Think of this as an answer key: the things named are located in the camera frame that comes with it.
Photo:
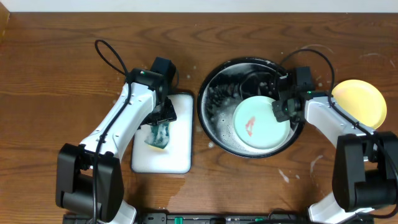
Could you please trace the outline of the yellow plate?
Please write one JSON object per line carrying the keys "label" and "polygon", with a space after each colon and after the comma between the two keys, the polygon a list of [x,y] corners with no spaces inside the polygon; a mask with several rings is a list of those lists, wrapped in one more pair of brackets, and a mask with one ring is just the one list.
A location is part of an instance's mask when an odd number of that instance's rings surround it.
{"label": "yellow plate", "polygon": [[366,126],[377,129],[386,119],[386,101],[368,82],[345,80],[334,87],[332,95],[345,111]]}

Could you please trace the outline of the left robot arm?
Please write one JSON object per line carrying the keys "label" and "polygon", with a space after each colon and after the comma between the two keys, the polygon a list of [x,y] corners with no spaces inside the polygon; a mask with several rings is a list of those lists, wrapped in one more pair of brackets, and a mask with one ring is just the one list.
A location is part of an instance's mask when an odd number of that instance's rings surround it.
{"label": "left robot arm", "polygon": [[90,223],[134,223],[137,211],[124,199],[121,161],[143,124],[175,121],[168,99],[176,70],[133,69],[100,125],[79,145],[65,144],[57,158],[55,203],[87,215]]}

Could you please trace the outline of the mint green plate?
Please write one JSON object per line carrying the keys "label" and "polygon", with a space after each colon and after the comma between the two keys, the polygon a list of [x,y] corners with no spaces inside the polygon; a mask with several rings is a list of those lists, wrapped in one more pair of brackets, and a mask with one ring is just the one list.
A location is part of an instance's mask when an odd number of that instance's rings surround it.
{"label": "mint green plate", "polygon": [[251,152],[277,149],[290,133],[290,122],[278,122],[272,110],[274,99],[253,96],[243,100],[233,114],[237,137]]}

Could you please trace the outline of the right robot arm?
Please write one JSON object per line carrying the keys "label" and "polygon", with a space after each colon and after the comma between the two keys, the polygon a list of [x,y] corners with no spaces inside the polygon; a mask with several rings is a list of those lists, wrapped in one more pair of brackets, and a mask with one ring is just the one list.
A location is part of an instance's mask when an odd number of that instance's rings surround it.
{"label": "right robot arm", "polygon": [[397,136],[379,133],[346,112],[331,93],[317,91],[310,77],[275,81],[272,103],[278,122],[306,121],[336,148],[332,192],[308,208],[312,223],[373,220],[373,210],[397,205]]}

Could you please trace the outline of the green yellow sponge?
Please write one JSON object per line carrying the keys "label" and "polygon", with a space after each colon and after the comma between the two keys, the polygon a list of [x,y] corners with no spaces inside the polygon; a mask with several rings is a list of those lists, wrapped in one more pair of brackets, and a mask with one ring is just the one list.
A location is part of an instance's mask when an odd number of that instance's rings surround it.
{"label": "green yellow sponge", "polygon": [[169,126],[170,123],[151,126],[144,142],[150,146],[164,149],[170,141]]}

